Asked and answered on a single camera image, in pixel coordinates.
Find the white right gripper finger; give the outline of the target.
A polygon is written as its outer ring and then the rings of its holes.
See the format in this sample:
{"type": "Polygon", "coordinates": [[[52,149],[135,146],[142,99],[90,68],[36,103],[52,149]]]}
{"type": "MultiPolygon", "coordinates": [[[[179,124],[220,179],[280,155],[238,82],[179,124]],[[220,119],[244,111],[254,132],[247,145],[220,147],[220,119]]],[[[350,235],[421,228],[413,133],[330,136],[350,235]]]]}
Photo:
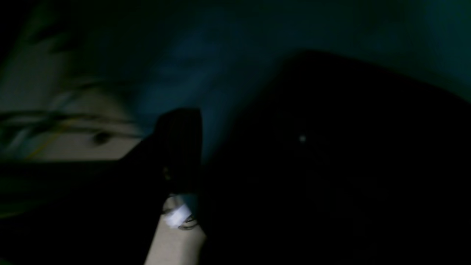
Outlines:
{"type": "Polygon", "coordinates": [[[10,265],[143,265],[170,194],[199,176],[200,109],[161,115],[154,131],[88,183],[1,219],[10,265]]]}

